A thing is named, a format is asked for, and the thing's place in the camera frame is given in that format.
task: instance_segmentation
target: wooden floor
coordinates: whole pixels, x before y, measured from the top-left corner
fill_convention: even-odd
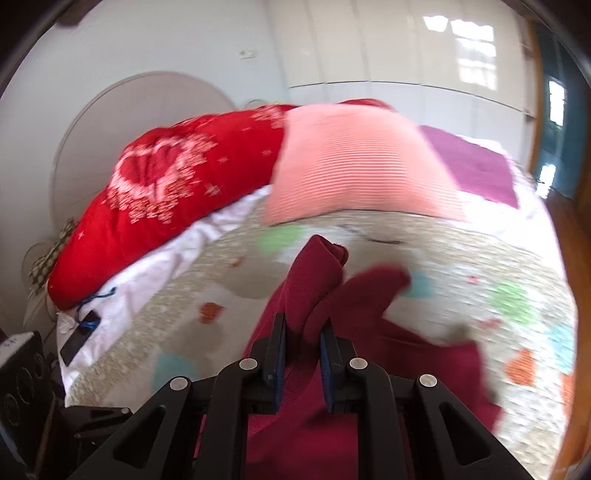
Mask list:
[[[591,241],[583,232],[570,199],[550,190],[546,206],[556,228],[566,275],[579,310],[573,413],[551,477],[561,480],[591,442]]]

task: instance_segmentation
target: speaker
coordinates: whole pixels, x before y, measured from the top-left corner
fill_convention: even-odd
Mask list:
[[[37,478],[54,408],[49,370],[38,332],[0,344],[0,462],[7,478]]]

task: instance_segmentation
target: red comforter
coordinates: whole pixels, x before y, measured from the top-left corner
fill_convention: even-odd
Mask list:
[[[389,108],[372,99],[350,100]],[[271,181],[284,114],[295,105],[203,115],[129,144],[80,219],[48,280],[69,309],[196,220]]]

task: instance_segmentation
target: white floral pattern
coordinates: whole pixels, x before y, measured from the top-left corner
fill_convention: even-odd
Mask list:
[[[251,118],[256,121],[270,121],[271,128],[283,128],[283,110],[275,105],[265,105],[254,110]]]
[[[131,223],[142,218],[157,218],[162,223],[170,223],[178,200],[194,195],[192,186],[201,182],[195,178],[194,168],[207,161],[204,153],[216,145],[207,135],[196,134],[183,138],[162,138],[150,146],[128,147],[121,155],[107,188],[109,206],[113,210],[127,210]],[[153,168],[144,168],[141,174],[151,174],[152,178],[144,178],[143,181],[125,175],[126,165],[132,163],[132,166],[138,167],[140,157],[154,155],[161,148],[170,149],[167,154],[174,155],[162,175],[157,176]]]

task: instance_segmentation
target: pink striped pillow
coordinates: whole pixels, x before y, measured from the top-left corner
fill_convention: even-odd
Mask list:
[[[287,112],[267,225],[343,209],[463,220],[457,186],[407,118],[365,105]]]

